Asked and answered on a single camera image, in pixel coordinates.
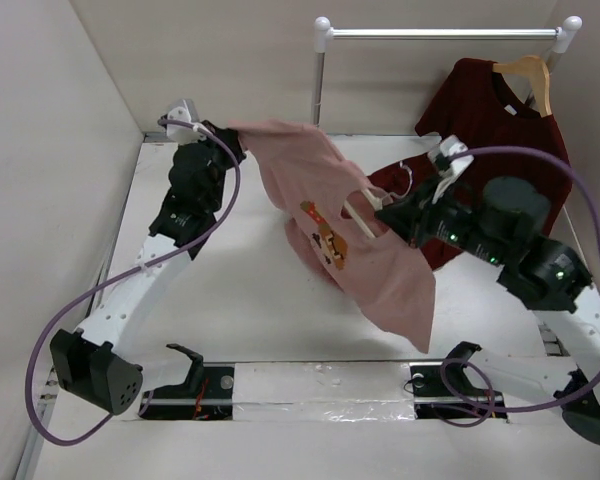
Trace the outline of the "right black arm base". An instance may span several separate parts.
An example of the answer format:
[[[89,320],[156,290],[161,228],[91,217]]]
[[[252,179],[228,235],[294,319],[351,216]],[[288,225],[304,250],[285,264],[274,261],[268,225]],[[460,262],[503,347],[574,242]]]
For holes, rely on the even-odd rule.
[[[503,395],[492,394],[485,388],[476,387],[467,376],[470,370],[459,363],[452,363],[446,369],[447,383],[441,376],[445,360],[470,361],[482,348],[471,342],[460,342],[444,359],[418,360],[409,364],[410,378],[403,384],[403,390],[413,398],[416,420],[439,420],[458,428],[470,428],[490,419],[508,421],[506,413],[490,411],[489,403],[504,407]]]

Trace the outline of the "pink t shirt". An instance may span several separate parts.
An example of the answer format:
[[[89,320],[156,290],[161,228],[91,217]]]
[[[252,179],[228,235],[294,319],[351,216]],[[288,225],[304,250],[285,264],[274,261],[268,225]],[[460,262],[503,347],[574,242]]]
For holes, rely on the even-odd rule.
[[[338,286],[381,330],[430,349],[436,281],[424,255],[374,217],[367,195],[391,199],[315,126],[233,122],[254,156],[287,240],[314,272]]]

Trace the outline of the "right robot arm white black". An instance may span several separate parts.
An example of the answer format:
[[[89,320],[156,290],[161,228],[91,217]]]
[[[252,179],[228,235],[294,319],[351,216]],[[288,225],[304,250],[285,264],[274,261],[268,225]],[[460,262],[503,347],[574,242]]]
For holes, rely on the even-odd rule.
[[[405,241],[435,238],[498,267],[498,284],[556,335],[575,364],[570,371],[535,370],[461,342],[439,374],[463,401],[461,412],[482,421],[499,411],[496,396],[509,393],[526,401],[522,412],[557,410],[572,431],[600,445],[600,294],[577,253],[541,234],[548,209],[548,200],[518,178],[489,181],[471,206],[435,179],[375,216]]]

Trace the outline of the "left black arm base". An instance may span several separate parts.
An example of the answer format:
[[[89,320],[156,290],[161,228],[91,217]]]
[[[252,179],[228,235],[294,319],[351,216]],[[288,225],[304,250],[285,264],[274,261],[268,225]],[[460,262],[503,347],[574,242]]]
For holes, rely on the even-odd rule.
[[[143,420],[232,420],[235,364],[207,363],[201,354],[176,343],[166,348],[187,358],[186,376],[144,393],[138,416]]]

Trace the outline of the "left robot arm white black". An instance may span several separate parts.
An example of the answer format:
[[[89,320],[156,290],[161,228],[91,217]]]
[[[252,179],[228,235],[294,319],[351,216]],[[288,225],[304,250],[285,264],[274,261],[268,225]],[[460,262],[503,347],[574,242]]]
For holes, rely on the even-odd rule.
[[[60,329],[50,341],[60,387],[112,415],[125,412],[146,391],[171,387],[188,397],[202,387],[203,358],[193,350],[170,343],[167,356],[150,360],[133,349],[169,284],[220,225],[215,214],[229,213],[225,175],[246,157],[235,130],[209,121],[196,130],[205,137],[178,146],[170,187],[131,275],[117,281],[103,306],[74,331]]]

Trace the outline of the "cream plastic hanger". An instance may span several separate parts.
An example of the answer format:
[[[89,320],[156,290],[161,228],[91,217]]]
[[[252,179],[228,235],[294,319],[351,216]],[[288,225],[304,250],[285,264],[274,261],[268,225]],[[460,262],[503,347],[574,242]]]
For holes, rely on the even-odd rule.
[[[397,166],[407,173],[409,179],[408,187],[402,194],[389,191],[386,192],[383,196],[377,197],[369,189],[362,189],[359,191],[359,193],[369,203],[370,207],[374,212],[381,210],[385,206],[386,200],[402,200],[406,198],[407,195],[410,193],[414,184],[413,171],[404,160],[399,161],[397,163]],[[368,238],[376,238],[374,230],[366,223],[365,217],[361,215],[348,200],[344,201],[343,209]]]

